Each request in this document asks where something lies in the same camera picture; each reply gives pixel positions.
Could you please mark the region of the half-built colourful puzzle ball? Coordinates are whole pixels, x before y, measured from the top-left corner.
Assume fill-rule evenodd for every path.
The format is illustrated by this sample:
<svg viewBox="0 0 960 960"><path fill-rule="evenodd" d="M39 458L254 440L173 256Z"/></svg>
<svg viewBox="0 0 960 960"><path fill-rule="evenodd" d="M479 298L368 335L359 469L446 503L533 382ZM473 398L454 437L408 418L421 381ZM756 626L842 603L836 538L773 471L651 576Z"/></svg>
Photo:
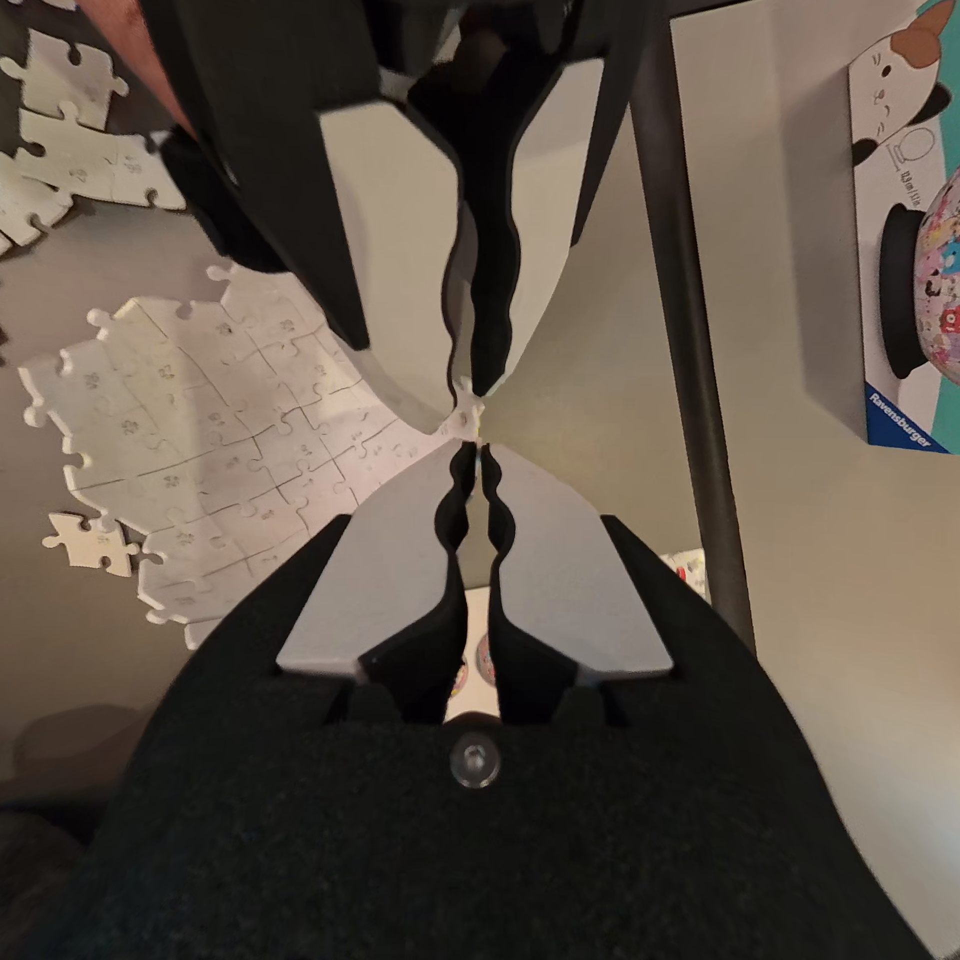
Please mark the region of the half-built colourful puzzle ball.
<svg viewBox="0 0 960 960"><path fill-rule="evenodd" d="M55 425L72 496L119 525L147 618L195 650L340 515L452 440L379 400L289 274L213 266L217 301L139 296L96 335L18 367L32 427Z"/></svg>

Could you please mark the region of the person's dark grey sweatshirt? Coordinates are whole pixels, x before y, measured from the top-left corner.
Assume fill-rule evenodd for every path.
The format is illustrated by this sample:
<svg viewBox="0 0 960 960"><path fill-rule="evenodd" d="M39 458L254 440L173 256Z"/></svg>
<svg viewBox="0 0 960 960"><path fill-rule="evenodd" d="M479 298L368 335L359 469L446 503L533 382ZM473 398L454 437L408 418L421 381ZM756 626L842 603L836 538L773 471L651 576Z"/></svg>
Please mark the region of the person's dark grey sweatshirt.
<svg viewBox="0 0 960 960"><path fill-rule="evenodd" d="M103 817L99 802L15 805L1 812L1 957L18 958L46 918Z"/></svg>

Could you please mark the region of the white printed instruction leaflet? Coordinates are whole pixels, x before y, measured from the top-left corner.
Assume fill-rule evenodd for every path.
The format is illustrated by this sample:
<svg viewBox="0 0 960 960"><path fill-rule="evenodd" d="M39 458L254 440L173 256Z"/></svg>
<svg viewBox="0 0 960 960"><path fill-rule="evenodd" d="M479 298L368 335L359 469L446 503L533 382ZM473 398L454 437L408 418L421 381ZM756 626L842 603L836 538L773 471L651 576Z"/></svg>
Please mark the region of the white printed instruction leaflet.
<svg viewBox="0 0 960 960"><path fill-rule="evenodd" d="M664 554L660 558L702 599L707 602L711 600L702 547ZM490 587L469 589L464 596L467 606L466 642L461 667L447 701L445 723L451 723L466 714L485 714L493 718L500 715L496 671L488 636Z"/></svg>

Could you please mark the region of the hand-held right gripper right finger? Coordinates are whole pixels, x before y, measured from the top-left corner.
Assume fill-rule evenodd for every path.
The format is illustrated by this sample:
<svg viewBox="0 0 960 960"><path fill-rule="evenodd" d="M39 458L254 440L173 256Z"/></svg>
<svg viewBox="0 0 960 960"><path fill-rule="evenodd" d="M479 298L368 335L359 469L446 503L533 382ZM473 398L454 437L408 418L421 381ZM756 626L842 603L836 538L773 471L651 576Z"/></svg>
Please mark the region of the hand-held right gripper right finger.
<svg viewBox="0 0 960 960"><path fill-rule="evenodd" d="M594 506L500 443L481 450L499 686L565 689L661 677L674 661Z"/></svg>

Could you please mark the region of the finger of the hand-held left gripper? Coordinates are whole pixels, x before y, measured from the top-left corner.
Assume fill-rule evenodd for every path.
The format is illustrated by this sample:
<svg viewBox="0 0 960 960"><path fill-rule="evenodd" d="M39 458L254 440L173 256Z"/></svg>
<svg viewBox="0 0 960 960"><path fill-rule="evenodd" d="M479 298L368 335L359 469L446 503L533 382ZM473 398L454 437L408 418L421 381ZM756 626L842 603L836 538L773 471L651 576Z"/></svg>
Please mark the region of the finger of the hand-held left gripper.
<svg viewBox="0 0 960 960"><path fill-rule="evenodd" d="M447 308L460 233L461 171L412 107L378 100L318 114L366 345L343 350L408 426L435 433L456 406Z"/></svg>
<svg viewBox="0 0 960 960"><path fill-rule="evenodd" d="M481 90L412 90L461 169L447 300L478 397L514 372L566 267L604 71L602 57L505 56Z"/></svg>

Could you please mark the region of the scattered pile of puzzle pieces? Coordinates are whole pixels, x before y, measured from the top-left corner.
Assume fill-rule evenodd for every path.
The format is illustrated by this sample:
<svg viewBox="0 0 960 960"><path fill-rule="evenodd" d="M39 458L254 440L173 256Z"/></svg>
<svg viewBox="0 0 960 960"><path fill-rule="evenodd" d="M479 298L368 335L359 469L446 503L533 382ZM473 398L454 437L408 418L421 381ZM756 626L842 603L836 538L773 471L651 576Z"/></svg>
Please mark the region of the scattered pile of puzzle pieces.
<svg viewBox="0 0 960 960"><path fill-rule="evenodd" d="M160 157L167 114L78 4L1 8L2 256L76 200L185 210Z"/></svg>

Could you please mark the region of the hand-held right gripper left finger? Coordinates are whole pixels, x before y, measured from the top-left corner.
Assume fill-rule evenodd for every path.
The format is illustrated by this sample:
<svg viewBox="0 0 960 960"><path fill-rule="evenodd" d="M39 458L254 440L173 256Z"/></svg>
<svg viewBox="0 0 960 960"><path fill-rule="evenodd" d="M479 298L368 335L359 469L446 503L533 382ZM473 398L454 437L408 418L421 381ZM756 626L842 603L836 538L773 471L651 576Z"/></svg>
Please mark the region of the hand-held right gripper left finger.
<svg viewBox="0 0 960 960"><path fill-rule="evenodd" d="M445 442L354 510L276 657L287 673L373 680L376 650L442 608L465 606L474 442Z"/></svg>

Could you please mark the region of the person's left hand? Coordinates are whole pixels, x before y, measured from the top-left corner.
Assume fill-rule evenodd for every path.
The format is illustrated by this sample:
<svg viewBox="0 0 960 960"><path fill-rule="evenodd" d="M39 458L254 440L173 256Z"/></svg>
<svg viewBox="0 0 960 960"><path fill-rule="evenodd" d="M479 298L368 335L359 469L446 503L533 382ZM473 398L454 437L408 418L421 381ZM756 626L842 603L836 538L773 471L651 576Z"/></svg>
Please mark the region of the person's left hand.
<svg viewBox="0 0 960 960"><path fill-rule="evenodd" d="M162 103L176 125L194 137L195 131L154 48L140 2L78 1L77 4L121 60Z"/></svg>

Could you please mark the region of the printed cardboard puzzle box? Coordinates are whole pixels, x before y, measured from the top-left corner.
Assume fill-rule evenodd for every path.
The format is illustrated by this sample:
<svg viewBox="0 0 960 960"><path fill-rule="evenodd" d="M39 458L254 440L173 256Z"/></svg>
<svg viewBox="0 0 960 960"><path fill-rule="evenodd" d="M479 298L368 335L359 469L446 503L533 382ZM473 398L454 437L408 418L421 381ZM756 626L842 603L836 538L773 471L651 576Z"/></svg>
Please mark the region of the printed cardboard puzzle box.
<svg viewBox="0 0 960 960"><path fill-rule="evenodd" d="M846 68L867 441L959 453L959 6Z"/></svg>

